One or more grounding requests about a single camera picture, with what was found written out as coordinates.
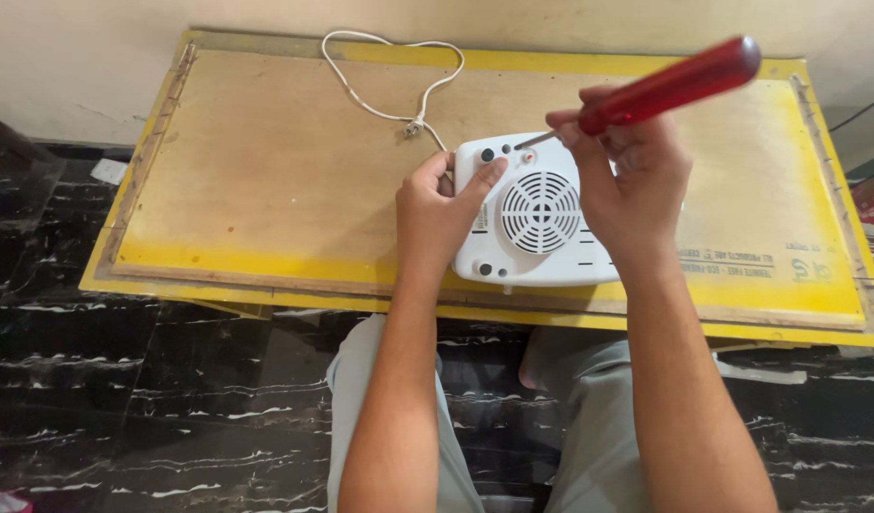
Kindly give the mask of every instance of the beige wall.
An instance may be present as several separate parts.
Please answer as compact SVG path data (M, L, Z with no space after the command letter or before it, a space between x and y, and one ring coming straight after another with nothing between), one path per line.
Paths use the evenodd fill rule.
M830 123L874 100L874 0L27 0L0 2L0 119L36 138L133 144L188 28L650 54L747 33L767 56L810 60Z

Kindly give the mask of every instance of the yellow table edge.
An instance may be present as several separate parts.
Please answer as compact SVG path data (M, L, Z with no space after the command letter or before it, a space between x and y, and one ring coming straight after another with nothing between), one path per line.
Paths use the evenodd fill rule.
M171 67L165 76L160 91L166 90L174 76L176 64L190 44L199 47L209 43L212 47L227 48L233 51L263 53L263 45L272 52L296 50L291 55L301 57L321 57L318 54L315 39L295 39L272 36L254 36L246 34L216 33L208 31L184 31L180 37ZM456 64L455 54L451 50L430 47L386 46L370 43L355 43L331 41L328 46L330 55L336 59L378 62L386 64L406 64L419 66L452 67ZM489 68L499 70L543 71L558 73L607 74L621 76L642 76L674 62L680 57L657 56L623 56L602 54L552 54L536 52L511 52L495 50L464 50L467 68ZM789 79L797 75L800 80L809 85L807 65L804 59L764 59L758 78ZM831 168L836 180L845 184L845 175L839 164L838 155L832 146L826 122L823 119L813 87L808 87L807 100L813 106L814 121L820 130L820 137L831 158ZM142 144L151 133L156 123L163 98L159 95L152 107L149 118L143 127L137 142L133 158L136 159L142 151ZM274 291L231 288L218 285L183 285L176 283L146 283L127 279L96 279L95 267L104 250L109 231L114 229L115 221L120 214L120 202L129 186L131 175L127 173L112 204L111 211L102 228L98 242L92 251L89 264L86 267L79 288L103 292L118 292L125 294L141 294L159 297L181 299L200 299L203 301L234 301L243 303L267 304L276 306L291 306L326 309L354 309L364 311L386 311L388 301L375 298L352 297L320 297L310 294L276 293ZM850 193L842 193L842 202L849 216L857 218L857 210ZM866 276L874 281L874 259L871 256L864 230L860 223L852 223L854 237L858 243L861 258L866 267ZM596 314L553 314L547 312L524 312L504 309L473 309L456 306L440 306L437 313L441 317L470 319L481 321L506 321L529 324L549 324L558 326L575 326L607 330L624 330L626 320L619 316L604 316ZM835 332L824 330L802 330L781 327L748 326L727 323L703 323L703 330L708 336L743 338L763 341L782 342L813 342L843 345L861 345L874 347L874 334L857 332Z

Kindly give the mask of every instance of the vent grille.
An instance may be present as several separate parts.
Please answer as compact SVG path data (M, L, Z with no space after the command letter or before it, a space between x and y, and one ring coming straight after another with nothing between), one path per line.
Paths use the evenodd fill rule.
M503 229L523 251L544 255L557 251L579 226L579 196L556 172L535 171L516 180L500 210Z

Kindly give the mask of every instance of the cable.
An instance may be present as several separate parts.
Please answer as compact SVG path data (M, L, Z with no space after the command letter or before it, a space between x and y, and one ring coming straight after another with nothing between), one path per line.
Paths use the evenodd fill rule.
M867 107L864 107L864 108L861 109L860 111L857 111L857 112L856 112L856 113L855 113L851 118L849 118L849 119L845 120L844 122L839 123L838 125L836 125L836 126L830 128L830 132L835 132L835 131L841 129L841 127L847 125L848 123L853 122L853 121L854 121L858 116L864 114L864 112L869 111L869 110L872 109L873 107L874 107L874 103L868 105Z
M434 136L434 139L437 141L437 144L445 152L446 146L443 145L443 141L440 140L440 136L437 135L437 131L435 131L431 127L431 125L429 125L427 122L424 121L424 112L427 111L427 108L428 108L428 95L431 94L431 90L433 90L434 87L437 87L441 84L445 84L445 83L449 82L450 80L454 79L456 77L456 75L459 75L459 72L462 71L462 67L465 66L465 56L462 54L462 50L454 47L454 45L451 45L450 43L444 43L443 41L423 41L421 43L412 43L410 45L402 45L403 47L437 46L437 47L452 48L453 51L455 51L456 54L459 55L459 67L456 68L456 71L452 75L447 76L447 77L443 78L442 80L438 80L438 81L434 82L431 85L431 87L428 87L428 89L426 91L424 91L424 98L421 99L421 111L414 118L405 118L405 117L401 117L401 116L390 116L388 114L384 114L383 112L380 112L380 111L374 109L373 107L370 107L369 105L364 103L364 101L362 101L360 98L357 97L355 90L352 89L351 86L348 85L348 81L345 79L345 75L342 75L342 71L339 70L338 66L336 66L336 63L333 62L331 58L329 58L329 54L326 52L326 42L329 41L330 37L332 37L336 34L349 34L351 36L358 36L361 38L373 39L374 41L379 41L380 43L383 43L385 45L390 45L390 46L393 46L393 44L390 43L389 41L386 41L384 38L379 38L379 37L373 36L371 34L365 34L363 32L355 32L353 30L337 30L335 32L330 32L329 34L326 35L325 38L323 38L322 50L323 50L323 56L326 58L327 61L329 61L329 65L332 66L332 69L334 69L336 71L336 74L342 80L342 84L344 84L345 87L348 89L348 92L351 93L351 97L354 98L358 103L360 103L361 107L367 109L367 111L369 111L371 114L375 114L375 115L379 116L380 118L386 118L387 120L396 120L398 122L410 122L405 127L404 132L405 132L406 137L411 137L411 136L417 134L418 131L422 127L427 129L428 132L430 132L431 135Z

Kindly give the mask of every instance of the red screwdriver handle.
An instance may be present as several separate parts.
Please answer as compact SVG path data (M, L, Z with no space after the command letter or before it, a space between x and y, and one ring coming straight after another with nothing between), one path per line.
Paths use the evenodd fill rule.
M599 135L608 125L639 123L691 101L749 82L760 69L760 48L749 36L730 39L584 105L579 128Z

